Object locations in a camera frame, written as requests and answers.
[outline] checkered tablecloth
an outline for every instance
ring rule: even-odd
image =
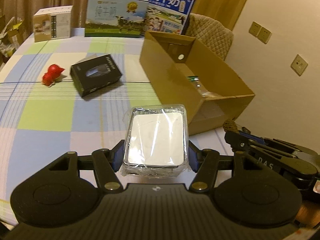
[[[124,139],[123,117],[134,106],[160,104],[139,63],[143,38],[85,38],[74,29],[69,39],[34,43],[31,35],[0,70],[0,218],[15,224],[10,208],[12,190],[26,178],[67,151],[88,155],[113,148]],[[123,76],[109,87],[81,98],[69,75],[70,66],[96,53],[111,54]],[[65,68],[62,82],[48,88],[41,78],[51,64]],[[232,155],[224,131],[216,129],[192,136],[199,148]],[[219,172],[219,181],[230,176]],[[93,172],[80,176],[95,184]],[[138,179],[128,182],[179,183],[188,187],[195,174],[185,171],[174,179]]]

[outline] ribbed black surface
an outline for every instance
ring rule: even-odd
[[[5,240],[280,240],[293,225],[254,229],[222,216],[206,195],[188,192],[183,184],[129,184],[106,195],[87,218],[61,228],[18,225]]]

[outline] wall socket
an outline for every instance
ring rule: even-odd
[[[299,55],[295,57],[291,64],[291,68],[299,75],[301,76],[302,73],[305,71],[307,68],[308,63]]]
[[[252,25],[249,29],[249,33],[252,34],[253,36],[257,37],[260,30],[261,30],[261,25],[257,24],[256,22],[252,22]]]
[[[258,39],[264,44],[267,44],[271,37],[271,34],[271,31],[267,30],[265,27],[262,27],[258,34]]]

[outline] red figurine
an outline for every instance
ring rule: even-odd
[[[46,85],[47,87],[51,87],[55,83],[54,80],[57,79],[64,70],[64,68],[59,67],[57,64],[50,65],[48,72],[42,77],[42,84]]]

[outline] plastic-wrapped box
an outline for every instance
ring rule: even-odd
[[[188,123],[183,105],[131,109],[122,175],[176,177],[188,168]]]

